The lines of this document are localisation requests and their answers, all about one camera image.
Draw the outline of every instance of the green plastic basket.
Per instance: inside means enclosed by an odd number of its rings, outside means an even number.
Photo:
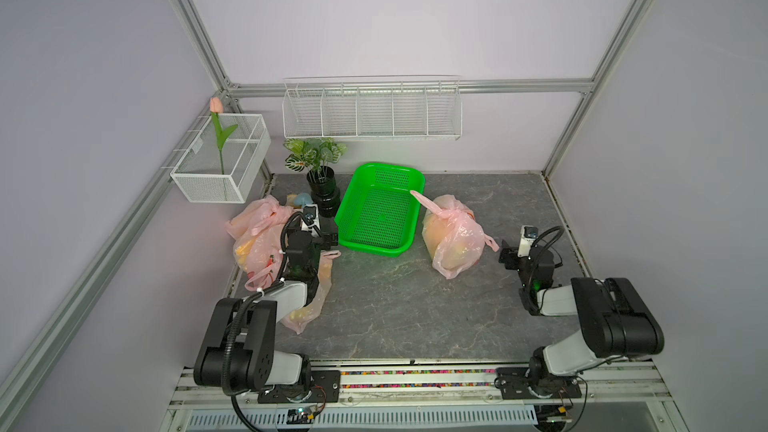
[[[355,170],[336,214],[339,244],[397,257],[413,244],[424,174],[414,168],[370,163]]]

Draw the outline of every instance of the metal base plate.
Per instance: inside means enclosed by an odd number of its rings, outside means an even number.
[[[528,370],[527,367],[500,367],[496,369],[496,373],[503,376],[513,376],[513,377],[519,377],[520,380],[506,380],[505,384],[502,386],[502,399],[504,400],[512,400],[512,399],[539,399],[541,397],[537,397],[533,395],[524,382],[525,380],[525,372]],[[547,391],[540,391],[536,390],[537,394],[543,395],[543,394],[549,394],[552,390],[554,391],[552,393],[553,397],[558,398],[558,392],[560,392],[563,395],[563,398],[571,398],[571,399],[578,399],[581,397],[581,388],[578,386],[578,384],[571,383],[570,379],[566,378],[550,378],[550,379],[542,379],[540,381],[540,385],[545,388]]]
[[[338,370],[313,370],[312,387],[310,396],[303,402],[322,403],[322,392],[326,393],[325,402],[338,402],[341,373]],[[266,395],[259,394],[259,404],[291,404],[283,391],[288,392],[291,397],[296,393],[292,390],[282,390],[278,385]]]

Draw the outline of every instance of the gray marble surface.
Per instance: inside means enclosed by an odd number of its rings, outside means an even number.
[[[339,175],[342,190],[351,176]],[[273,195],[308,192],[304,175],[278,175]],[[540,176],[533,174],[430,174],[424,195],[453,194],[499,245],[516,244],[520,227],[544,230],[560,219]],[[277,325],[276,349],[312,358],[455,358],[527,361],[533,350],[578,330],[576,317],[532,317],[518,297],[515,271],[486,247],[480,262],[452,280],[432,268],[421,237],[424,207],[410,249],[397,258],[338,247],[332,287],[321,316],[302,334]],[[563,267],[555,284],[581,276],[563,237],[554,246]],[[239,284],[237,297],[248,292]]]

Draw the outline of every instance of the black pot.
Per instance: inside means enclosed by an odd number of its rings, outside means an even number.
[[[336,186],[333,169],[323,166],[321,171],[309,171],[306,181],[310,183],[310,196],[317,204],[318,212],[323,217],[335,217],[341,205],[341,191]]]

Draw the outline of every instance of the blue object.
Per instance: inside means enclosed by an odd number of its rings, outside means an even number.
[[[293,199],[293,205],[297,207],[307,206],[312,203],[312,197],[306,192],[302,192]]]

